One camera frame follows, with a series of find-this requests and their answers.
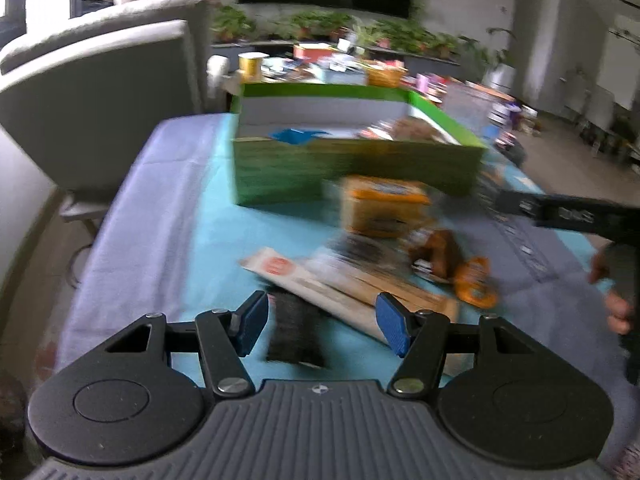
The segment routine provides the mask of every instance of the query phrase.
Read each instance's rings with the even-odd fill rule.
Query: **green box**
[[[420,94],[397,88],[247,84],[232,112],[238,114],[232,148],[240,205],[316,200],[324,179],[348,174],[417,180],[464,196],[475,183],[486,148]],[[454,144],[331,138],[293,146],[268,137],[284,128],[347,135],[407,115],[425,118]]]

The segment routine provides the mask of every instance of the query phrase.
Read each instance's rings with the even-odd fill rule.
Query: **blue gripper pad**
[[[256,290],[234,313],[236,334],[232,343],[240,357],[246,357],[258,341],[269,316],[267,293]]]
[[[391,294],[382,292],[376,298],[376,321],[394,353],[404,357],[411,346],[412,314]]]

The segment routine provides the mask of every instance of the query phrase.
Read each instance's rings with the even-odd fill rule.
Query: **baseboard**
[[[64,197],[64,191],[59,188],[51,192],[15,253],[14,260],[2,282],[2,287],[0,287],[0,335],[4,332],[4,327],[9,317],[9,309],[14,302],[15,293],[22,281],[24,271],[29,265],[31,256],[33,256],[33,251],[37,247],[40,237],[52,216],[57,214]]]

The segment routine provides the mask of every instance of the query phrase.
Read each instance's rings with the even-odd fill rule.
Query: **yellow bread package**
[[[429,205],[420,182],[348,176],[342,186],[342,228],[369,237],[397,238],[427,219]]]

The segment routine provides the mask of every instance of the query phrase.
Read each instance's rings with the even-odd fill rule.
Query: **ribbed gray surface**
[[[35,480],[463,480],[609,478],[595,463],[555,472],[493,465],[463,449],[430,409],[395,400],[375,381],[267,381],[215,407],[176,451],[114,471],[47,460]]]

